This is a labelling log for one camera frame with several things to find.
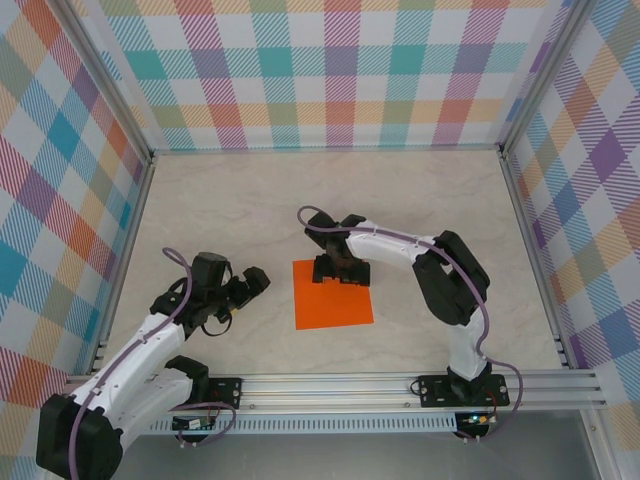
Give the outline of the orange paper sheet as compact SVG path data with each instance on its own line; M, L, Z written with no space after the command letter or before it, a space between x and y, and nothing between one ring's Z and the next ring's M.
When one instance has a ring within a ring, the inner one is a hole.
M294 312L297 330L374 323L368 287L342 284L333 279L314 283L312 273L312 260L293 262Z

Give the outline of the grey metal panel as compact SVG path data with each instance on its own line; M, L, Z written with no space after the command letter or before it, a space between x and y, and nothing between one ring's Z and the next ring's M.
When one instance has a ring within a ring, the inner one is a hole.
M421 434L231 435L201 449L137 440L112 480L600 480L579 443L463 444Z

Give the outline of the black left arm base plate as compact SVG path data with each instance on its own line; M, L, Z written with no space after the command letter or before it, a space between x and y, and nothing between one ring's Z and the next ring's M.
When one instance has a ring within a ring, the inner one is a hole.
M156 376L148 384L148 392L144 398L144 404L157 412L165 413L182 405L191 405L208 402L221 402L238 408L241 398L241 383L235 379L211 379L206 381L204 397L190 400L193 381L186 376L162 377Z

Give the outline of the aluminium frame side rail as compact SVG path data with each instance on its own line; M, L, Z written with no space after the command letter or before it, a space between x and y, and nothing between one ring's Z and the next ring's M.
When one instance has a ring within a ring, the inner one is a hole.
M511 203L516 215L517 223L523 238L527 256L531 265L532 273L541 298L544 312L549 323L556 349L563 368L574 369L574 356L565 342L565 331L561 322L559 311L552 295L552 290L548 279L545 276L542 257L538 249L536 237L530 225L524 200L517 186L516 177L512 171L511 164L502 151L498 151L498 160L502 171L506 187L511 199Z
M99 322L99 329L96 331L95 338L91 341L89 355L83 366L83 373L91 373L94 364L97 362L98 350L101 346L108 342L110 331L116 316L117 307L123 291L127 271L133 254L136 238L140 228L145 205L151 189L154 173L156 169L156 156L152 152L150 158L146 161L143 168L142 181L136 202L134 204L133 213L127 229L127 235L123 244L121 257L116 264L115 277L113 286L109 292L106 302L105 311Z

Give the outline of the aluminium frame cross bar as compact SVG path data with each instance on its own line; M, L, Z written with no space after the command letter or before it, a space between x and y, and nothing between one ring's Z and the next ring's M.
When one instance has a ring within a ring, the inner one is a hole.
M245 154L298 154L298 153L345 153L345 152L462 152L500 150L499 144L442 144L418 146L338 146L338 147L281 147L281 148L234 148L234 149L156 149L153 156L204 156L204 155L245 155Z

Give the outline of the long aluminium mounting rail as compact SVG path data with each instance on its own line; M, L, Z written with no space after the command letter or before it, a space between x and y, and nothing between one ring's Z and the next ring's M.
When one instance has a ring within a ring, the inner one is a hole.
M497 410L583 410L606 406L604 392L595 373L589 370L537 370L516 375L503 375L510 397L506 407L428 407L420 403L416 373L360 374L254 374L240 377L222 376L241 383L237 412L257 413L372 413L396 412L403 409L429 411ZM96 376L74 377L66 393L79 405L99 408L119 416L136 406L145 406L148 384L156 377L183 377L185 374L157 374L145 380L111 379L100 387ZM221 402L196 404L192 410L215 412Z

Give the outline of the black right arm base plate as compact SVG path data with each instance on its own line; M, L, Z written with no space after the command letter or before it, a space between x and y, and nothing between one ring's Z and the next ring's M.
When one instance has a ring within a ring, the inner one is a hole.
M428 407L506 407L510 397L503 375L489 374L467 381L449 375L418 378L420 403Z

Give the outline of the aluminium frame post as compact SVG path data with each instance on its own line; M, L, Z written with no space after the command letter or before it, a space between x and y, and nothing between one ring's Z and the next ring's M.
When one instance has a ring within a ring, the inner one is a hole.
M153 163L152 148L134 119L116 81L111 75L99 49L94 45L91 36L84 27L72 5L71 0L45 0L52 13L68 35L77 50L85 68L94 80L99 91L104 95L115 118L121 124L128 140L142 156L146 164Z
M599 0L572 0L553 41L546 48L541 59L534 61L539 67L519 107L515 110L504 139L497 144L499 159L502 163L506 163L509 160L510 154L524 135L536 109L558 75L571 47L598 2Z

